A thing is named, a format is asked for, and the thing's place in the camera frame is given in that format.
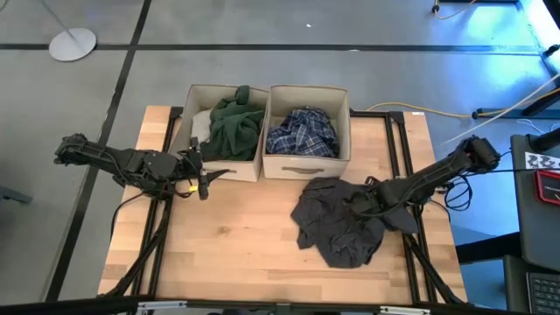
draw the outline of white cloth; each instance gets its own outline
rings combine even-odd
[[[210,140],[210,112],[203,110],[192,118],[191,137],[197,137],[199,144]]]

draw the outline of yellow cable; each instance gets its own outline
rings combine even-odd
[[[451,14],[449,17],[440,17],[437,11],[434,12],[434,15],[436,16],[436,18],[439,18],[441,20],[445,20],[445,19],[448,19],[448,18],[453,18],[456,15],[458,15],[459,13],[461,13],[462,11],[465,11],[466,9],[470,8],[471,5],[473,5],[475,2],[477,2],[477,0],[472,0],[465,8],[463,8],[461,10],[458,10],[457,12]]]
[[[536,101],[542,99],[543,97],[553,95],[554,93],[556,93],[558,91],[560,91],[560,88],[552,90],[552,91],[548,92],[547,94],[541,95],[541,96],[539,96],[539,97],[537,97],[533,100],[527,100],[523,104],[529,104],[529,103],[536,102]],[[455,118],[472,118],[473,117],[472,115],[445,113],[445,112],[442,112],[442,111],[439,111],[439,110],[435,110],[435,109],[431,109],[431,108],[423,108],[423,107],[420,107],[420,106],[415,106],[415,105],[411,105],[411,104],[407,104],[407,103],[399,102],[399,101],[385,101],[385,102],[382,102],[382,103],[379,103],[379,104],[375,104],[374,106],[372,106],[372,107],[370,107],[366,110],[373,110],[373,109],[376,109],[378,107],[388,106],[388,105],[404,106],[404,107],[411,108],[411,109],[419,109],[419,110],[427,111],[429,113],[439,114],[439,115],[448,116],[448,117],[455,117]],[[499,113],[503,112],[504,110],[505,109],[500,109],[500,110],[495,110],[495,111],[492,111],[492,112],[480,113],[479,116],[496,115],[496,114],[499,114]]]

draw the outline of wooden tabletop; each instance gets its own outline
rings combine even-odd
[[[161,150],[170,107],[146,109],[137,149]],[[425,117],[405,113],[416,171],[435,161]],[[404,164],[394,127],[401,174]],[[352,160],[343,179],[392,178],[383,119],[352,118]],[[369,265],[329,268],[316,248],[300,250],[290,213],[306,181],[261,178],[257,183],[217,179],[209,198],[173,201],[157,296],[160,298],[409,305],[410,290],[400,233],[386,232]],[[186,184],[178,190],[185,191]],[[127,187],[123,199],[138,193]],[[137,258],[150,201],[124,206],[108,250],[99,292],[112,289]],[[466,300],[447,213],[426,205],[423,224],[430,259],[454,293]],[[149,278],[150,264],[144,279]],[[416,262],[420,292],[424,274]],[[144,280],[142,292],[146,292]]]

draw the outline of concrete floor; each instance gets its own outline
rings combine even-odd
[[[94,31],[100,44],[128,44],[143,1],[48,3],[69,27]],[[524,51],[520,46],[536,44],[528,24],[543,20],[540,3],[524,4],[527,15],[512,4],[476,4],[439,21],[430,14],[431,0],[153,0],[140,44],[458,45],[500,46],[500,52],[139,51],[108,144],[133,147],[145,107],[182,106],[193,83],[336,85],[349,89],[354,109],[391,101],[463,114],[511,106],[550,78],[540,57],[518,54]],[[462,7],[445,4],[441,14]],[[9,1],[0,11],[0,30],[0,44],[48,43],[60,31],[33,0]],[[556,31],[543,36],[558,39]],[[0,185],[34,197],[27,206],[0,203],[0,304],[42,298],[85,171],[54,165],[53,153],[74,132],[97,138],[125,54],[94,51],[59,63],[44,50],[0,50]],[[440,146],[450,130],[479,123],[427,117],[437,158],[456,145]],[[553,123],[535,121],[541,129]],[[505,152],[512,134],[529,132],[528,126],[501,120],[477,135]],[[510,168],[510,159],[500,167]],[[511,174],[474,177],[472,187],[470,210],[451,213],[457,244],[519,229]],[[498,198],[491,188],[499,189]],[[121,194],[110,176],[98,176],[61,298],[95,295]],[[495,275],[489,268],[495,266],[463,268],[469,300],[503,308],[495,285],[503,279],[488,280],[488,272]]]

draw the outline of storage box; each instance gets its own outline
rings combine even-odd
[[[270,127],[282,124],[293,109],[305,106],[323,109],[339,139],[338,158],[268,154],[266,139]],[[265,113],[265,131],[262,145],[264,177],[267,179],[314,179],[339,177],[350,161],[350,107],[347,91],[338,87],[274,86],[270,90]]]
[[[170,153],[185,150],[189,146],[191,131],[193,129],[193,117],[202,110],[212,109],[218,102],[225,97],[233,97],[238,87],[222,85],[191,85],[188,96],[186,97],[185,110],[183,112],[183,122],[178,134],[171,146]],[[266,117],[267,99],[269,92],[258,88],[251,88],[249,103],[265,109]],[[259,143],[253,161],[213,161],[204,162],[204,169],[207,172],[229,169],[229,172],[220,176],[220,179],[234,179],[256,182],[262,165],[264,132],[261,129]]]

